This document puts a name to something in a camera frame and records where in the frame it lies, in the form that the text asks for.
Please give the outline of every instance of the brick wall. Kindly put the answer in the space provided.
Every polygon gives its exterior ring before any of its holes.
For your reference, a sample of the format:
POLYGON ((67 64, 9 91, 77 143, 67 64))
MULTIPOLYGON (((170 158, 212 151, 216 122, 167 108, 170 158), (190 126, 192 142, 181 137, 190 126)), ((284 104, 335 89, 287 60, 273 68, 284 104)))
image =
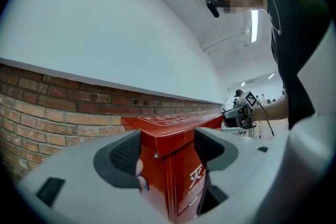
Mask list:
POLYGON ((220 105, 90 85, 0 65, 0 147, 14 181, 64 146, 124 131, 123 115, 218 113, 220 105))

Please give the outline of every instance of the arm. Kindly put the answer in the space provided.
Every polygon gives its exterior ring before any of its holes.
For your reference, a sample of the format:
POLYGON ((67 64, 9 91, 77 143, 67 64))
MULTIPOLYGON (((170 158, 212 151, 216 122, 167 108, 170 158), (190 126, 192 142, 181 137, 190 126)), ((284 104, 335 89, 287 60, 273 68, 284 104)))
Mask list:
MULTIPOLYGON (((288 98, 280 97, 277 101, 262 106, 265 109, 268 120, 283 120, 288 118, 288 98)), ((251 120, 265 121, 265 115, 260 106, 253 109, 251 120)))

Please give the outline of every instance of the black shirt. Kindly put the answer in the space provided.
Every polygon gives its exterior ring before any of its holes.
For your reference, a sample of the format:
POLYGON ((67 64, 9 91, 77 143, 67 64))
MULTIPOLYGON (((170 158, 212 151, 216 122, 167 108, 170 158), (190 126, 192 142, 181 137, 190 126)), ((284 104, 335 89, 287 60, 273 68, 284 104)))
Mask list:
POLYGON ((299 120, 314 114, 297 74, 320 43, 331 15, 324 0, 267 0, 267 13, 274 26, 271 50, 288 96, 288 122, 292 128, 299 120), (281 35, 277 31, 279 20, 281 35))

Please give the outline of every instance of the ceiling light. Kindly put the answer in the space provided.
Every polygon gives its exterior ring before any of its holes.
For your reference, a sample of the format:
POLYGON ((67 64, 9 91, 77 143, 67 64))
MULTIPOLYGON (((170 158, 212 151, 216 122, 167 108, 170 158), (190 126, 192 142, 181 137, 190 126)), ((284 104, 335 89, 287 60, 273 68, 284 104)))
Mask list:
POLYGON ((252 30, 251 30, 251 43, 256 42, 258 36, 258 11, 251 10, 252 16, 252 30))

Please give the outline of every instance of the red cardboard box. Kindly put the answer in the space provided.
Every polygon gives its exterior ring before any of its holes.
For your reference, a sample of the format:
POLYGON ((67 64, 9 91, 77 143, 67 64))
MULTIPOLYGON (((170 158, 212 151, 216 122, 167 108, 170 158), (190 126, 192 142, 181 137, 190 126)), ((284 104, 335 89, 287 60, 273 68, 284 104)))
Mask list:
POLYGON ((172 114, 121 118, 126 131, 141 130, 143 197, 173 223, 196 216, 205 179, 194 150, 194 128, 220 128, 221 114, 172 114))

